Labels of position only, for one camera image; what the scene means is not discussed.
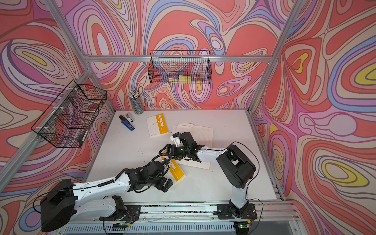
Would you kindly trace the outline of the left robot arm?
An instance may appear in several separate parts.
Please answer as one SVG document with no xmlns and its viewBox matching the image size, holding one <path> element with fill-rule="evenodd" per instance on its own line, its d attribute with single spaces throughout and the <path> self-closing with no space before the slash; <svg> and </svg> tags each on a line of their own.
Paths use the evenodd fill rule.
<svg viewBox="0 0 376 235">
<path fill-rule="evenodd" d="M 173 182 L 165 177 L 172 156 L 159 154 L 145 166 L 124 168 L 116 176 L 94 182 L 61 181 L 42 194 L 40 208 L 42 232 L 52 232 L 71 220 L 91 214 L 103 220 L 119 220 L 127 215 L 121 193 L 142 193 L 150 187 L 167 192 Z"/>
</svg>

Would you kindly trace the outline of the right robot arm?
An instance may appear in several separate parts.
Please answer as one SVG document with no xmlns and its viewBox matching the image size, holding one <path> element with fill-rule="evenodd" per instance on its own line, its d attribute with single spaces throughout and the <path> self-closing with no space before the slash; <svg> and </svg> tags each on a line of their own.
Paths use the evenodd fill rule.
<svg viewBox="0 0 376 235">
<path fill-rule="evenodd" d="M 256 219 L 254 205 L 247 199 L 248 186 L 255 178 L 255 164 L 233 142 L 226 148 L 210 148 L 199 145 L 190 132 L 172 132 L 173 144 L 165 145 L 160 154 L 174 160 L 198 163 L 218 163 L 227 180 L 232 185 L 232 197 L 227 204 L 218 204 L 213 214 L 220 220 Z"/>
</svg>

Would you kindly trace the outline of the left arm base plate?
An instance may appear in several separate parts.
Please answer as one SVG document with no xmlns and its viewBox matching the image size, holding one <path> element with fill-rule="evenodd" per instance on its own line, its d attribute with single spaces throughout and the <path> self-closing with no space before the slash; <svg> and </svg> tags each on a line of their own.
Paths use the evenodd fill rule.
<svg viewBox="0 0 376 235">
<path fill-rule="evenodd" d="M 138 221 L 141 214 L 141 205 L 125 205 L 120 221 Z"/>
</svg>

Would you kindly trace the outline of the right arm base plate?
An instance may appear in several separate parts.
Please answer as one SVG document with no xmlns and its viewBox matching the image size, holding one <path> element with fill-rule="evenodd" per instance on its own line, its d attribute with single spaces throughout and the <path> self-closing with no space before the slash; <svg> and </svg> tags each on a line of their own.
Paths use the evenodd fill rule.
<svg viewBox="0 0 376 235">
<path fill-rule="evenodd" d="M 213 215 L 216 215 L 220 220 L 247 219 L 253 221 L 258 218 L 255 205 L 249 203 L 240 209 L 231 203 L 217 204 L 217 210 L 214 211 Z"/>
</svg>

